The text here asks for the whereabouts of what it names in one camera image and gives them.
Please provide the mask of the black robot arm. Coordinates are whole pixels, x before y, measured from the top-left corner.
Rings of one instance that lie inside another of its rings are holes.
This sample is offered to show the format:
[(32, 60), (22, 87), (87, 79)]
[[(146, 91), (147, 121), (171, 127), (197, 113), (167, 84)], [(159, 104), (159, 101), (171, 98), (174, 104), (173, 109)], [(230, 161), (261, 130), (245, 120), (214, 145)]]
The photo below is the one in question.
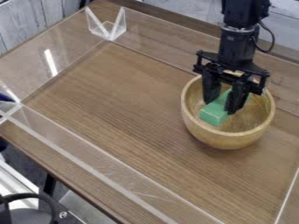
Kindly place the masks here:
[(202, 75), (203, 100), (207, 104), (221, 96), (222, 83), (231, 85), (225, 110), (234, 115), (250, 94), (262, 95), (270, 72), (254, 63), (262, 19), (269, 16), (269, 0), (222, 0), (223, 26), (219, 51), (197, 52), (193, 71)]

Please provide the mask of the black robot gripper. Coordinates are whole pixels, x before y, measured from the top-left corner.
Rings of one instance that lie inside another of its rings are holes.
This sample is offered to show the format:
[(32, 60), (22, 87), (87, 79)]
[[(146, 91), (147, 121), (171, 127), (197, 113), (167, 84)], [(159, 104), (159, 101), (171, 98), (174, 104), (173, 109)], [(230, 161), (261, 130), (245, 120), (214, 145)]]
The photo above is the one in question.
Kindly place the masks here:
[(221, 27), (219, 51), (197, 52), (193, 71), (203, 76), (203, 100), (210, 104), (221, 96), (222, 83), (233, 86), (225, 109), (234, 115), (243, 108), (250, 93), (262, 95), (270, 72), (254, 63), (259, 26)]

